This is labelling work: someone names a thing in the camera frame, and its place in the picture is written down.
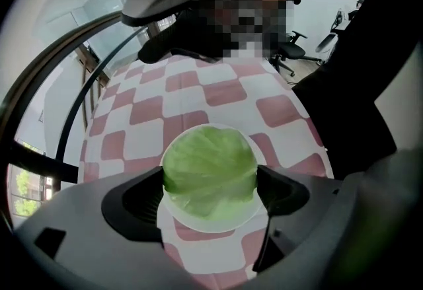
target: person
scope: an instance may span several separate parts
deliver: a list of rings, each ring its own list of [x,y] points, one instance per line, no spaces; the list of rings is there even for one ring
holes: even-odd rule
[[[351,21],[355,15],[357,14],[358,10],[360,9],[360,7],[363,5],[364,0],[358,0],[357,1],[357,5],[356,5],[356,9],[354,9],[353,11],[350,11],[348,13],[348,20]]]
[[[236,6],[237,0],[223,3],[222,0],[214,0],[214,5],[213,0],[210,1],[206,6],[208,11],[211,11],[216,25],[225,27],[228,24],[239,24],[236,19],[234,22],[231,16],[239,8]],[[259,1],[261,9],[272,9],[275,4],[281,7],[280,5],[287,0]],[[301,2],[301,0],[292,1],[295,4]],[[402,5],[396,7],[394,15],[374,21],[373,17],[376,14],[385,11],[384,3],[388,1],[391,0],[361,2],[360,14],[340,37],[328,62],[293,87],[293,92],[306,108],[321,136],[334,176],[338,179],[367,169],[376,160],[394,153],[397,149],[374,102],[414,49],[420,36],[421,19],[419,16],[415,23],[407,23],[403,16],[419,3],[418,0],[404,0]],[[185,14],[182,21],[189,22],[190,14]],[[212,44],[224,48],[225,42],[195,43],[195,39],[204,41],[198,35],[207,25],[198,20],[198,12],[194,13],[194,16],[193,20],[196,22],[191,24],[194,26],[183,28],[185,37],[178,38],[183,39],[184,47],[189,48],[193,43],[197,47],[197,52],[205,54]],[[177,23],[175,25],[173,32],[182,33],[182,28],[178,28]],[[407,35],[407,38],[392,39],[392,25]],[[364,37],[365,33],[376,37],[369,42]],[[393,40],[395,40],[395,51],[390,52],[387,61],[381,61],[381,54],[387,45],[394,42]]]

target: tree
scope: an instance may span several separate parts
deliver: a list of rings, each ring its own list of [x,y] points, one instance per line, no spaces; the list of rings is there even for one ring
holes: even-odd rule
[[[22,170],[18,176],[16,176],[16,184],[18,186],[18,193],[21,196],[26,196],[28,193],[28,182],[29,182],[29,171]]]
[[[29,217],[37,210],[37,202],[29,199],[16,199],[15,210],[19,216]]]

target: black chair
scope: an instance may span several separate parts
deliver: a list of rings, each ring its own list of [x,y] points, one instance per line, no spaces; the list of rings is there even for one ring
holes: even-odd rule
[[[279,49],[276,53],[276,56],[272,58],[269,62],[273,65],[273,67],[275,67],[278,73],[280,73],[279,67],[282,67],[290,71],[290,75],[293,77],[295,75],[295,72],[291,68],[289,68],[283,61],[285,61],[286,59],[297,60],[303,58],[305,56],[305,50],[295,43],[297,42],[300,36],[306,39],[307,37],[294,30],[292,32],[295,35],[290,36],[291,40],[289,42],[281,42],[279,44]]]

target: checkered tablecloth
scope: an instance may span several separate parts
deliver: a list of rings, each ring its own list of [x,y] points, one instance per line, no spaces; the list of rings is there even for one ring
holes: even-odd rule
[[[249,136],[263,153],[259,164],[332,178],[307,111],[266,60],[210,64],[173,56],[115,72],[87,129],[79,182],[153,168],[177,135],[207,123]],[[170,257],[206,287],[222,289],[254,277],[267,220],[262,208],[233,231],[199,233],[161,204],[157,226]]]

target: cabbage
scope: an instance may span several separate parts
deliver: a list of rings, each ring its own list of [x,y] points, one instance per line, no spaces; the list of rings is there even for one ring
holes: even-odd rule
[[[203,219],[229,219],[252,200],[257,162],[241,133],[198,127],[177,139],[163,158],[171,200]]]

